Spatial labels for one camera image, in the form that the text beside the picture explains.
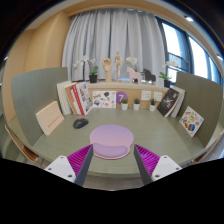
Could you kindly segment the gripper purple and grey right finger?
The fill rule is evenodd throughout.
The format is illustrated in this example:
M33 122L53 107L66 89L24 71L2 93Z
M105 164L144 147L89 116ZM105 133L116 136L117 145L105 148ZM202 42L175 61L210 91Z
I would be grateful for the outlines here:
M158 156L137 144L134 145L134 156L144 185L181 170L168 155Z

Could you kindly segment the gripper purple and grey left finger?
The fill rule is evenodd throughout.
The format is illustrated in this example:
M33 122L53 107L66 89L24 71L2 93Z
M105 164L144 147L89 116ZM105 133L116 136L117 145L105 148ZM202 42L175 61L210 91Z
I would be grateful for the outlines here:
M93 156L93 145L90 144L69 156L60 155L50 163L45 171L82 186Z

